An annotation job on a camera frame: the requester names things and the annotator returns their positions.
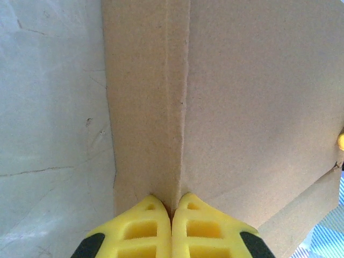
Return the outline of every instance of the white wall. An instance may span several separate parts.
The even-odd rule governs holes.
[[[100,0],[0,1],[0,257],[69,257],[113,216]]]

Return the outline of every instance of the cardboard edge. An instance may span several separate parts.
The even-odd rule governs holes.
[[[331,169],[259,227],[276,257],[290,257],[308,232],[337,207],[340,176],[340,169]]]

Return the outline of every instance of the yellow foam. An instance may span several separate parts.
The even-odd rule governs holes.
[[[338,136],[338,145],[339,148],[344,151],[344,133]]]
[[[240,232],[259,237],[255,228],[188,193],[172,222],[172,258],[251,258]]]
[[[148,196],[130,210],[92,230],[105,234],[96,258],[171,257],[170,219],[163,204]]]

